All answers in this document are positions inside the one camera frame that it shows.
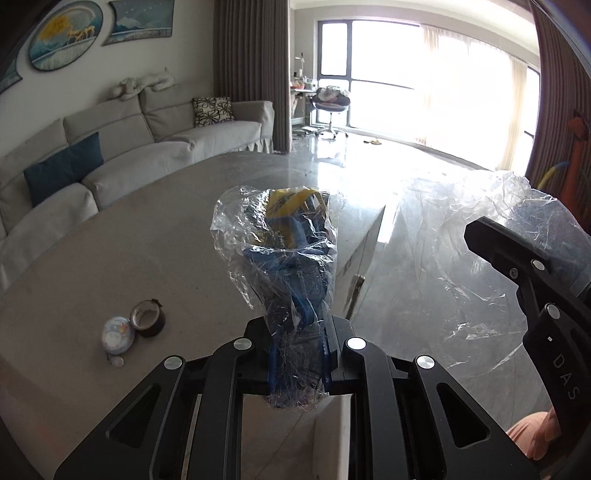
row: clear plastic wrap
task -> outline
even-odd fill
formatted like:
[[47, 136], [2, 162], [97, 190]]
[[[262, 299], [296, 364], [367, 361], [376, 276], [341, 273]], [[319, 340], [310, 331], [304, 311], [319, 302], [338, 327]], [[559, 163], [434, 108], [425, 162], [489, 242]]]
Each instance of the clear plastic wrap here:
[[517, 286], [468, 250], [465, 227], [487, 216], [528, 239], [574, 294], [591, 280], [589, 236], [558, 200], [506, 171], [425, 175], [403, 182], [397, 202], [355, 332], [392, 356], [433, 355], [504, 427], [544, 408]]
[[336, 275], [336, 209], [305, 187], [236, 187], [217, 201], [215, 248], [251, 308], [262, 305], [272, 337], [269, 403], [310, 410], [324, 393], [324, 319]]

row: stuffed toy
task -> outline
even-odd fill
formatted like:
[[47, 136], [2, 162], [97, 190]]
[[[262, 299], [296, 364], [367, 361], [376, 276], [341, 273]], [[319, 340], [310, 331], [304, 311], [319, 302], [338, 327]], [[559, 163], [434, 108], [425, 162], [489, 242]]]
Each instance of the stuffed toy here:
[[153, 91], [159, 92], [172, 87], [175, 81], [174, 76], [166, 68], [163, 72], [146, 75], [145, 77], [126, 78], [111, 89], [109, 99], [120, 98], [124, 102], [139, 95], [145, 88], [151, 87]]

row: metal screw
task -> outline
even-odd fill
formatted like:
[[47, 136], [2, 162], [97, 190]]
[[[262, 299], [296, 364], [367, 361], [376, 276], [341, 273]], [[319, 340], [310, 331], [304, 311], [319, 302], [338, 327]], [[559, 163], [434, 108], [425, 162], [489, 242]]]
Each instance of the metal screw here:
[[166, 370], [176, 370], [183, 364], [183, 361], [177, 356], [169, 356], [164, 361], [164, 368]]
[[544, 271], [546, 269], [546, 267], [540, 260], [534, 260], [532, 263], [534, 264], [534, 267], [538, 270]]
[[429, 370], [435, 366], [435, 360], [433, 360], [433, 358], [430, 356], [421, 355], [419, 358], [417, 358], [417, 365], [421, 368], [424, 368], [425, 370]]
[[553, 303], [546, 305], [546, 310], [548, 310], [548, 313], [554, 320], [558, 320], [560, 318], [560, 310]]
[[252, 342], [248, 338], [239, 338], [234, 342], [236, 350], [248, 350], [250, 347], [252, 347]]
[[365, 343], [365, 340], [359, 337], [351, 337], [347, 340], [347, 346], [351, 348], [351, 350], [363, 350], [366, 345], [367, 343]]

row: gray sofa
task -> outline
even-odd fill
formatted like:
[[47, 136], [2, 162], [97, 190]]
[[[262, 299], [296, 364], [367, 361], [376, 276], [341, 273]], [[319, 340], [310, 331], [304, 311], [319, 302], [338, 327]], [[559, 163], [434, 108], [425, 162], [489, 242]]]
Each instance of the gray sofa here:
[[[0, 295], [43, 252], [113, 202], [166, 175], [230, 151], [272, 152], [271, 102], [235, 102], [236, 121], [194, 128], [192, 99], [208, 82], [151, 89], [54, 121], [0, 158]], [[104, 164], [32, 208], [23, 171], [99, 133]]]

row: plastic-wrapped object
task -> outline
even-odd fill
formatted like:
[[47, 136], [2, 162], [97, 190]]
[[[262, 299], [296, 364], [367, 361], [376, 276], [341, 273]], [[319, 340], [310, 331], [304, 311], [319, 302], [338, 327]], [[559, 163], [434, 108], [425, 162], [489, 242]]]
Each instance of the plastic-wrapped object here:
[[236, 187], [217, 201], [215, 248], [251, 308], [262, 304], [272, 337], [269, 402], [309, 410], [324, 392], [324, 319], [336, 276], [335, 209], [305, 187]]

